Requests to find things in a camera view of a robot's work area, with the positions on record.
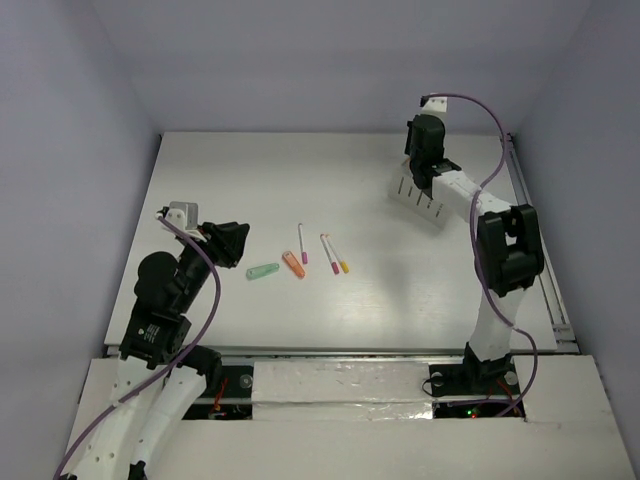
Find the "pink capped white marker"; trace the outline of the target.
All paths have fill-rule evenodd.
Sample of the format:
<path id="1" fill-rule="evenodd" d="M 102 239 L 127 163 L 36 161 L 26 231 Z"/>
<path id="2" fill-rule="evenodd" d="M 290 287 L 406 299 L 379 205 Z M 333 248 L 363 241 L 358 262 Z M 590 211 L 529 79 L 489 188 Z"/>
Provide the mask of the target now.
<path id="1" fill-rule="evenodd" d="M 330 249 L 330 247 L 329 247 L 329 245 L 327 243 L 327 239 L 326 239 L 325 234 L 321 234 L 320 235 L 320 241 L 321 241 L 321 244 L 323 246 L 325 255 L 326 255 L 327 259 L 328 259 L 328 262 L 329 262 L 329 264 L 331 266 L 333 274 L 334 275 L 338 275 L 340 273 L 340 267 L 339 267 L 337 261 L 333 257 L 331 249 Z"/>

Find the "yellow capped white marker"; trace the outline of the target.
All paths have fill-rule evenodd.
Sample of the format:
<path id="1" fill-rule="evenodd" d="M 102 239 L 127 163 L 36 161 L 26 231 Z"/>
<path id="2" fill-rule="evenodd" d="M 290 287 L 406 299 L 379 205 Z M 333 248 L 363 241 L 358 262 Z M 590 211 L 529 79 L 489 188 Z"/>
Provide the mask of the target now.
<path id="1" fill-rule="evenodd" d="M 331 236 L 329 234 L 326 234 L 325 238 L 327 240 L 329 248 L 331 249 L 332 253 L 334 254 L 334 256 L 335 256 L 335 258 L 337 260 L 337 263 L 338 263 L 339 267 L 341 268 L 341 270 L 345 274 L 348 274 L 350 272 L 350 268 L 349 268 L 347 262 L 345 261 L 343 255 L 340 253 L 340 251 L 335 246 Z"/>

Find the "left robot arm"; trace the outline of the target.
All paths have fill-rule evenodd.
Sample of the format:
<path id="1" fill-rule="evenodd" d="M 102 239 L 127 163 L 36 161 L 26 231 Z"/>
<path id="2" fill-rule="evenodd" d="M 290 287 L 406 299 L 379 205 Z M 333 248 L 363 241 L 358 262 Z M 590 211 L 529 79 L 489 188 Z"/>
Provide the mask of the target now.
<path id="1" fill-rule="evenodd" d="M 183 251 L 154 252 L 140 263 L 109 404 L 68 449 L 83 453 L 74 466 L 61 464 L 57 479 L 150 478 L 195 400 L 221 388 L 221 355 L 185 341 L 186 313 L 207 279 L 238 265 L 250 227 L 205 222 L 187 230 L 158 219 Z"/>

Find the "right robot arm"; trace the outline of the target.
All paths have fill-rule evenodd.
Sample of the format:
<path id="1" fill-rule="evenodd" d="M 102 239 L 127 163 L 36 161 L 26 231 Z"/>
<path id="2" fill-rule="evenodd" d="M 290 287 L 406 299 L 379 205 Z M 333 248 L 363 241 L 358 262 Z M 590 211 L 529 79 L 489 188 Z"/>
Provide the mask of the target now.
<path id="1" fill-rule="evenodd" d="M 512 205 L 478 185 L 445 156 L 445 125 L 421 113 L 408 123 L 405 153 L 420 193 L 465 220 L 482 297 L 463 359 L 431 367 L 426 392 L 484 395 L 512 367 L 511 336 L 526 291 L 544 269 L 538 215 L 529 204 Z"/>

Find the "green utility knife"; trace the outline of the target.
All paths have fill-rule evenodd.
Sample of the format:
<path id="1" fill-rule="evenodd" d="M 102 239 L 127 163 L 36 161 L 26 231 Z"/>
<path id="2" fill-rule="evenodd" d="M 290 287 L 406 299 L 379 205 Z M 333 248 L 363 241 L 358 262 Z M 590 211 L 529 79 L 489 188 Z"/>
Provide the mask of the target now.
<path id="1" fill-rule="evenodd" d="M 278 263 L 268 263 L 247 269 L 245 276 L 249 281 L 253 281 L 272 275 L 279 270 L 280 265 Z"/>

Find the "orange utility knife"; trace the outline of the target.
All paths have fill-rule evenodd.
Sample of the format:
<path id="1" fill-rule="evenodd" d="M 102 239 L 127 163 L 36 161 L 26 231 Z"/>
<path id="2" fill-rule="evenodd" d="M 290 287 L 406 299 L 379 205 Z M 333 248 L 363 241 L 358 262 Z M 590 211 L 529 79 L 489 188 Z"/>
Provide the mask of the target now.
<path id="1" fill-rule="evenodd" d="M 282 259 L 297 278 L 303 279 L 306 276 L 306 271 L 292 251 L 285 251 L 282 254 Z"/>

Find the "white slotted organizer box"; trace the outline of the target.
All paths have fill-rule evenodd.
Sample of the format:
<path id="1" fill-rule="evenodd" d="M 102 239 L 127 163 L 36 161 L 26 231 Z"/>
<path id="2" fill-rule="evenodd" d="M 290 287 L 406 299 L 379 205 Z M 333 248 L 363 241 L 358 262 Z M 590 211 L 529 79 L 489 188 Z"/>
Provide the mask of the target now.
<path id="1" fill-rule="evenodd" d="M 388 197 L 438 228 L 443 228 L 450 218 L 450 211 L 444 204 L 431 199 L 415 185 L 409 159 L 394 170 L 389 183 Z"/>

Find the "purple capped white marker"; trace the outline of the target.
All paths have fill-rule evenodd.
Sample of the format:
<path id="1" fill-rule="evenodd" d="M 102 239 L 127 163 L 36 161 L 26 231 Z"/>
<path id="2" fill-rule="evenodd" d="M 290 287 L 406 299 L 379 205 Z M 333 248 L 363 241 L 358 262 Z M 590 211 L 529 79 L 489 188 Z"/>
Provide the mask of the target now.
<path id="1" fill-rule="evenodd" d="M 298 231 L 298 239 L 299 239 L 299 247 L 300 247 L 302 264 L 307 265 L 309 260 L 308 260 L 308 252 L 305 245 L 303 223 L 298 224 L 297 231 Z"/>

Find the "white foam front block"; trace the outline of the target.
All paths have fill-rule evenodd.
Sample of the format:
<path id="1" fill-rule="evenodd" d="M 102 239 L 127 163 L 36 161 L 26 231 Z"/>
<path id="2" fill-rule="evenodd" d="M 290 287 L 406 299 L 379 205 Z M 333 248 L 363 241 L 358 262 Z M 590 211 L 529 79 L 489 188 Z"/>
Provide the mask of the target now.
<path id="1" fill-rule="evenodd" d="M 430 420 L 422 390 L 428 364 L 380 360 L 260 361 L 252 418 L 258 421 Z"/>

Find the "aluminium side rail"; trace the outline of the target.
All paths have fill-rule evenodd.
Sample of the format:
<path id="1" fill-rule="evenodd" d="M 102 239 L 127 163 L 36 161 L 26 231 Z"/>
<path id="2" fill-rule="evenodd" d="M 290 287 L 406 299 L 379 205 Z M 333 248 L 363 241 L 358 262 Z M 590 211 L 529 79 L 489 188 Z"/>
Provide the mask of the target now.
<path id="1" fill-rule="evenodd" d="M 516 138 L 513 134 L 507 134 L 505 145 L 509 153 L 509 158 L 506 160 L 509 175 L 518 202 L 533 204 L 516 152 L 515 140 Z M 539 283 L 541 284 L 542 293 L 549 312 L 557 351 L 560 354 L 580 354 L 579 343 L 568 318 L 564 300 L 559 290 L 553 267 L 548 258 L 545 244 L 542 244 L 542 247 L 545 267 L 543 273 L 539 276 Z"/>

